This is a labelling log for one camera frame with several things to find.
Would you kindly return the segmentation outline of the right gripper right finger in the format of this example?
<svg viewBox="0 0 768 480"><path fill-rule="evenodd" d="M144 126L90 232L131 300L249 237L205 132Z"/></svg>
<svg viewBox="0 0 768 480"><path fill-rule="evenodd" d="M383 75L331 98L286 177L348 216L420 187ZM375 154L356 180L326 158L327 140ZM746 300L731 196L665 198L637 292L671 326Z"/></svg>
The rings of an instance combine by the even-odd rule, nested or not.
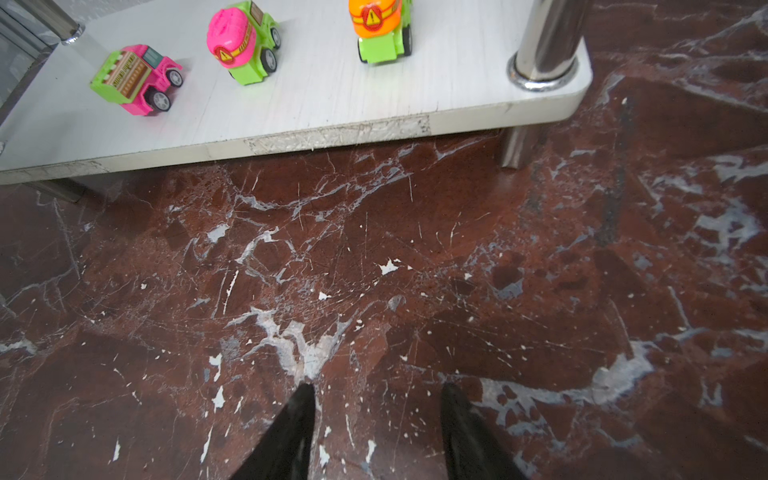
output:
<svg viewBox="0 0 768 480"><path fill-rule="evenodd" d="M454 383L442 387L440 420L449 479L527 479Z"/></svg>

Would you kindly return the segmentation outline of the pink helmet green toy car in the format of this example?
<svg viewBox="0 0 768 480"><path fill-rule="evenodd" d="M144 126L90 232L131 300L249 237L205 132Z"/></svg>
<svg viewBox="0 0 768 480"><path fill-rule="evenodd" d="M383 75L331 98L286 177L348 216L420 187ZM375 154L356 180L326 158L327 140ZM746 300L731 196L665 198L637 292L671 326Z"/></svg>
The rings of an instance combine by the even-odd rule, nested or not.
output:
<svg viewBox="0 0 768 480"><path fill-rule="evenodd" d="M279 25L254 1L218 10L208 24L209 52L240 85L263 82L278 68Z"/></svg>

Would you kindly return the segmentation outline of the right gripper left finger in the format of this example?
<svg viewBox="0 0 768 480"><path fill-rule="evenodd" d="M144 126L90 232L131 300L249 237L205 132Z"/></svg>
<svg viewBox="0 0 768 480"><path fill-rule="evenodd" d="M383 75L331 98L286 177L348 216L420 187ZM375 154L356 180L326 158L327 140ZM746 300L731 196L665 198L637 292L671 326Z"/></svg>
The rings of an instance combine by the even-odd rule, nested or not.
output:
<svg viewBox="0 0 768 480"><path fill-rule="evenodd" d="M315 389L301 383L231 480L307 480L315 424Z"/></svg>

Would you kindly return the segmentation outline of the orange helmet green toy car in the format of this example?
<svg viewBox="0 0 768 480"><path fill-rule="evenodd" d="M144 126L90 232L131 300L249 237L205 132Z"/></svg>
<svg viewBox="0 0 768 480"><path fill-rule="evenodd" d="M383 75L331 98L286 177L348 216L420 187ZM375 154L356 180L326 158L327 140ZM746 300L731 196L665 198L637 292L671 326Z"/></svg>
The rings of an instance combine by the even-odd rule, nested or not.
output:
<svg viewBox="0 0 768 480"><path fill-rule="evenodd" d="M379 64L412 54L411 0L349 0L362 63Z"/></svg>

